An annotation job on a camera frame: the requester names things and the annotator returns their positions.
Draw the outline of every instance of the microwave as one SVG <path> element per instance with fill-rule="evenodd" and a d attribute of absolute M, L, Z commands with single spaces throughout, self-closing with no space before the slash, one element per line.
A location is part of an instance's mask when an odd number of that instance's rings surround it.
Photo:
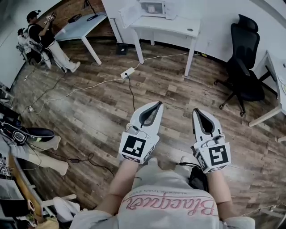
<path fill-rule="evenodd" d="M 142 16 L 165 17 L 170 20 L 177 16 L 174 2 L 139 0 L 139 4 Z"/>
<path fill-rule="evenodd" d="M 179 13 L 180 0 L 137 0 L 134 5 L 119 10 L 124 28 L 127 28 L 141 16 L 163 17 L 174 20 Z"/>

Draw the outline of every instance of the baseboard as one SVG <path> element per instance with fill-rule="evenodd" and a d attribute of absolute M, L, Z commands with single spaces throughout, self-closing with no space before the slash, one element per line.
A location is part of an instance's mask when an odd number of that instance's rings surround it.
<path fill-rule="evenodd" d="M 87 37 L 88 40 L 113 40 L 113 41 L 116 41 L 116 37 L 115 36 L 112 36 L 112 37 L 109 37 L 109 36 L 99 36 L 99 37 Z M 143 43 L 148 43 L 150 44 L 150 41 L 149 40 L 144 40 L 144 39 L 140 39 L 140 42 L 143 42 Z M 156 41 L 156 45 L 161 45 L 161 46 L 164 46 L 164 47 L 168 47 L 168 48 L 174 48 L 174 49 L 178 49 L 178 50 L 182 50 L 184 52 L 188 52 L 189 49 L 188 48 L 185 48 L 185 47 L 181 47 L 181 46 L 177 46 L 177 45 L 172 45 L 172 44 L 167 44 L 167 43 L 163 43 L 163 42 L 158 42 Z M 132 44 L 128 44 L 128 47 L 129 48 L 135 48 L 135 45 L 132 45 Z M 205 57 L 205 58 L 208 58 L 208 59 L 211 59 L 217 63 L 220 63 L 220 64 L 226 64 L 225 61 L 221 60 L 221 59 L 218 59 L 218 58 L 215 58 L 211 55 L 207 55 L 205 53 L 202 53 L 202 52 L 199 52 L 199 51 L 195 51 L 194 52 L 195 54 L 198 54 L 202 57 Z"/>
<path fill-rule="evenodd" d="M 149 40 L 143 40 L 143 39 L 141 39 L 140 42 L 149 43 L 149 44 L 150 44 L 150 41 L 149 41 Z M 156 45 L 161 45 L 161 46 L 164 46 L 164 47 L 168 47 L 168 48 L 174 48 L 174 49 L 182 50 L 182 51 L 184 51 L 184 52 L 188 52 L 188 51 L 189 51 L 188 48 L 181 47 L 181 46 L 177 46 L 177 45 L 172 45 L 172 44 L 167 44 L 167 43 L 163 43 L 163 42 L 158 42 L 158 41 L 156 41 L 155 44 L 156 44 Z M 135 45 L 128 45 L 128 47 L 135 48 Z M 213 56 L 207 55 L 207 54 L 205 54 L 205 53 L 202 53 L 202 52 L 199 52 L 199 51 L 195 51 L 194 53 L 195 53 L 195 54 L 198 54 L 198 55 L 200 55 L 200 56 L 203 56 L 203 57 L 205 57 L 205 58 L 211 59 L 211 60 L 213 60 L 213 61 L 215 61 L 215 62 L 218 62 L 218 63 L 220 63 L 220 64 L 223 64 L 223 65 L 226 64 L 225 61 L 223 61 L 223 60 L 221 60 L 221 59 L 218 59 L 218 58 L 215 58 L 215 57 L 213 57 Z"/>

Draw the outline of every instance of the chair armrest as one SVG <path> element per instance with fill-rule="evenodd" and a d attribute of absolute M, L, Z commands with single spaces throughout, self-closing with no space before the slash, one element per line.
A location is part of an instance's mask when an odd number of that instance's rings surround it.
<path fill-rule="evenodd" d="M 250 73 L 249 73 L 248 69 L 245 67 L 245 64 L 242 62 L 242 60 L 239 59 L 239 58 L 236 58 L 236 62 L 238 63 L 238 66 L 239 66 L 240 69 L 243 71 L 243 73 L 244 73 L 246 76 L 250 76 Z"/>

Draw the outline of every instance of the white pants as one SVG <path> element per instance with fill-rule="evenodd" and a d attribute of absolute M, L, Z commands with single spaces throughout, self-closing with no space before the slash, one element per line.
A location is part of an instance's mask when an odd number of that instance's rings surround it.
<path fill-rule="evenodd" d="M 181 165 L 176 165 L 175 170 L 162 170 L 157 163 L 150 163 L 149 161 L 148 165 L 137 171 L 132 189 L 143 185 L 190 188 L 188 178 L 191 175 L 191 171 L 191 167 Z"/>
<path fill-rule="evenodd" d="M 72 70 L 76 67 L 76 64 L 74 62 L 69 61 L 70 59 L 63 52 L 63 50 L 61 49 L 61 47 L 59 46 L 59 43 L 57 41 L 53 42 L 48 47 L 48 49 L 51 51 L 56 64 L 60 68 Z"/>

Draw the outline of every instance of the black cap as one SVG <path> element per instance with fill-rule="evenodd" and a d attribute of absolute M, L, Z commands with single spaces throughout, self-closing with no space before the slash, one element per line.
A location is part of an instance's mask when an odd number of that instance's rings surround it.
<path fill-rule="evenodd" d="M 23 33 L 23 29 L 19 29 L 19 30 L 18 30 L 18 36 L 19 36 L 21 33 Z"/>
<path fill-rule="evenodd" d="M 36 17 L 38 13 L 36 11 L 32 11 L 27 15 L 27 22 L 30 22 L 30 19 Z"/>

